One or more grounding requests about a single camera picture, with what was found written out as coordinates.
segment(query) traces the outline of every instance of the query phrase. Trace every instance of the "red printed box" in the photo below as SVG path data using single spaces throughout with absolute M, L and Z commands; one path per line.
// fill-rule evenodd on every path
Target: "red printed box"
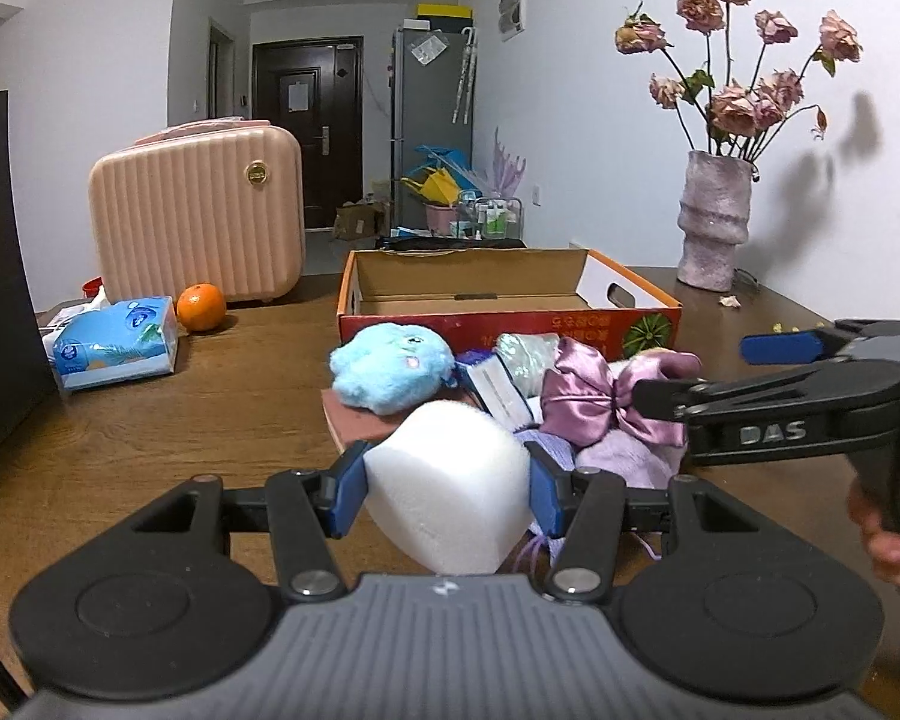
M 558 333 L 607 360 L 672 346 L 680 304 L 594 250 L 354 251 L 337 321 L 343 343 L 379 322 L 420 324 L 455 354 L 501 333 Z

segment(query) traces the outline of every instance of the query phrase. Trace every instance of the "pink suitcase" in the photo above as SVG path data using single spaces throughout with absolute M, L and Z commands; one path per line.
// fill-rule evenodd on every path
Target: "pink suitcase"
M 90 210 L 111 301 L 200 282 L 272 300 L 303 268 L 300 146 L 269 122 L 192 122 L 109 154 L 90 172 Z

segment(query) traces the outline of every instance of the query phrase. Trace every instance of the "dark wooden door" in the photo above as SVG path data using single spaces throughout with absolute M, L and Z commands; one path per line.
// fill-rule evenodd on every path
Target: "dark wooden door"
M 300 143 L 307 229 L 332 227 L 364 190 L 361 58 L 362 38 L 253 47 L 253 117 Z

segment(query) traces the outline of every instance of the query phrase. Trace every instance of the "brown table surface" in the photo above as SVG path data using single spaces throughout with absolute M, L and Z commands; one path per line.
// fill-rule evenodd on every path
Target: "brown table surface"
M 750 372 L 737 341 L 749 333 L 813 327 L 818 317 L 769 290 L 739 293 L 743 309 L 674 283 L 672 269 L 640 269 L 684 304 L 677 346 L 696 352 L 710 378 Z M 240 308 L 228 327 L 181 343 L 178 370 L 161 379 L 52 398 L 0 449 L 0 655 L 23 672 L 7 635 L 7 608 L 40 568 L 179 481 L 218 473 L 231 487 L 259 485 L 288 467 L 336 458 L 319 390 L 338 343 L 336 277 L 308 277 L 288 298 Z M 844 511 L 852 472 L 838 457 L 706 469 L 701 475 L 871 579 Z M 642 565 L 624 542 L 621 578 Z M 348 581 L 362 571 L 420 572 L 361 514 L 331 548 Z M 265 536 L 234 536 L 233 556 L 274 580 Z M 887 610 L 884 640 L 863 686 L 900 718 L 900 599 L 876 580 Z

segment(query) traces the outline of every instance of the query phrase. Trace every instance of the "pink satin bow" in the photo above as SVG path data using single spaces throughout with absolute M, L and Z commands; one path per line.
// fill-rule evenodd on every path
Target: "pink satin bow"
M 634 384 L 642 379 L 694 379 L 700 371 L 695 354 L 660 349 L 632 358 L 614 379 L 600 352 L 563 337 L 554 370 L 543 376 L 540 430 L 581 448 L 595 445 L 614 429 L 647 445 L 682 447 L 686 442 L 682 424 L 645 419 L 632 406 Z

